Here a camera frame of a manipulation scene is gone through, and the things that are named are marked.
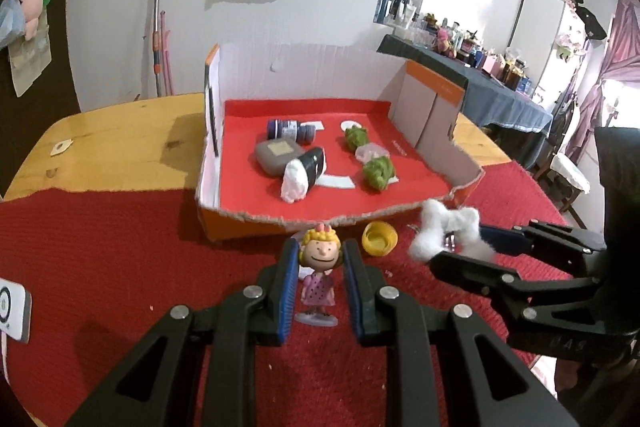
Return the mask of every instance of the window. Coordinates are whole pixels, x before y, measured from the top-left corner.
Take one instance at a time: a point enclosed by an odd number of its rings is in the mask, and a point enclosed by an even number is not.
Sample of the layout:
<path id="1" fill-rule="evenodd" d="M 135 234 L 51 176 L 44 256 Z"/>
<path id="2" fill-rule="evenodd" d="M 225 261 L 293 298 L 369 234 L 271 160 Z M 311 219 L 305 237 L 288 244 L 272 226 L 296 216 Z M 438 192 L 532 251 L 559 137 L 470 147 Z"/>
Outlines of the window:
<path id="1" fill-rule="evenodd" d="M 608 122 L 610 127 L 640 128 L 640 88 L 625 86 L 617 80 L 607 80 L 602 92 L 605 100 L 603 125 Z"/>

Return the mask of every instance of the wooden table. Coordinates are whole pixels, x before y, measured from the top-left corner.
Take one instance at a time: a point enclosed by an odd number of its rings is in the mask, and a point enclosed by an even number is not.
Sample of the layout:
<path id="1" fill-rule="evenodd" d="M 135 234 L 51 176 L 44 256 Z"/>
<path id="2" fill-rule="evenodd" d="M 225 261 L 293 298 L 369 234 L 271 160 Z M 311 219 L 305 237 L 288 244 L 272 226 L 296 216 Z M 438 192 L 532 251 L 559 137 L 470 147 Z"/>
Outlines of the wooden table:
<path id="1" fill-rule="evenodd" d="M 204 145 L 204 98 L 182 94 L 113 105 L 53 124 L 36 143 L 5 200 L 44 188 L 167 190 L 194 188 Z M 50 156 L 62 140 L 68 150 Z M 510 158 L 462 114 L 454 139 L 481 166 Z"/>

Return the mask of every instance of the sally figurine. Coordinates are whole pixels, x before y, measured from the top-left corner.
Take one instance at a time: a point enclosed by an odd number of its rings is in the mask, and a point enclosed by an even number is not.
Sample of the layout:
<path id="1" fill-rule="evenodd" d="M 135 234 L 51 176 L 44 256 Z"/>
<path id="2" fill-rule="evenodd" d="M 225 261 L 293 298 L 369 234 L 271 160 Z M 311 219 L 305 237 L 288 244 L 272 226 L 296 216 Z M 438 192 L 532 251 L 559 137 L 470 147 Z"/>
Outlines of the sally figurine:
<path id="1" fill-rule="evenodd" d="M 310 267 L 314 272 L 302 282 L 302 303 L 309 308 L 296 313 L 295 319 L 311 326 L 337 325 L 338 319 L 326 311 L 327 307 L 335 306 L 334 280 L 324 273 L 342 264 L 340 239 L 335 230 L 328 225 L 307 230 L 298 259 L 300 266 Z"/>

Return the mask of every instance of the figurine base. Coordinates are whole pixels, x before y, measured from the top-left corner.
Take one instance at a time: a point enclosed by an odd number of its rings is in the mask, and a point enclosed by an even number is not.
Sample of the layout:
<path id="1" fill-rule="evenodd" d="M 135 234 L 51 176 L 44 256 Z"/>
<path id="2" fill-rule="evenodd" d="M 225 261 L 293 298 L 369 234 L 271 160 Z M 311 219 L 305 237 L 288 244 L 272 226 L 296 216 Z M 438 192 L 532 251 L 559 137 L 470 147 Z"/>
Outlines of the figurine base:
<path id="1" fill-rule="evenodd" d="M 293 317 L 297 322 L 308 326 L 320 326 L 323 328 L 333 328 L 338 325 L 338 319 L 333 315 L 324 315 L 321 313 L 296 313 Z"/>

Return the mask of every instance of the yellow hair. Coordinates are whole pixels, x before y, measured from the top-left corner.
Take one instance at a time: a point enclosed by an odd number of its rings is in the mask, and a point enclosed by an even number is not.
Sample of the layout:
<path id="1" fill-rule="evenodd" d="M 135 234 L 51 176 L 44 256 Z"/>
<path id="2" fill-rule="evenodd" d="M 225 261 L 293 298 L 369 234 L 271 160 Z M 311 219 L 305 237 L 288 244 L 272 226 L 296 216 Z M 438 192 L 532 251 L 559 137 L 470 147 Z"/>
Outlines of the yellow hair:
<path id="1" fill-rule="evenodd" d="M 316 229 L 307 230 L 305 237 L 302 238 L 302 242 L 300 243 L 300 252 L 298 253 L 298 261 L 300 264 L 302 264 L 302 255 L 305 253 L 305 247 L 309 244 L 309 241 L 333 241 L 338 246 L 338 252 L 340 251 L 340 239 L 334 229 L 322 232 L 318 232 Z M 342 254 L 340 254 L 339 258 L 340 261 L 338 261 L 336 266 L 341 264 Z"/>

